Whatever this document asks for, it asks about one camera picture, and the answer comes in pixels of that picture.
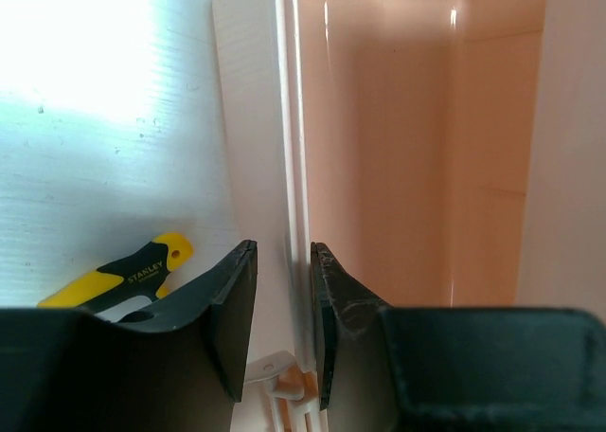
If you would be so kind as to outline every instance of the metallic surface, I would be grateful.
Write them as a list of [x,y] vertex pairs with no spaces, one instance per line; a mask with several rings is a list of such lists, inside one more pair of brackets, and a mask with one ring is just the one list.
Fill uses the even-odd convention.
[[238,241],[210,0],[0,0],[0,305],[167,231]]

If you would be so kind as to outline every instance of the yellow and black utility knife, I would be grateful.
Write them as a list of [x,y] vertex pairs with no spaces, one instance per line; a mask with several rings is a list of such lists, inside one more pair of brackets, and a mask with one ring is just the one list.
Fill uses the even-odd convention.
[[70,282],[38,307],[83,307],[93,314],[132,297],[156,301],[168,294],[167,276],[193,255],[193,247],[179,233],[154,238],[134,254],[107,263]]

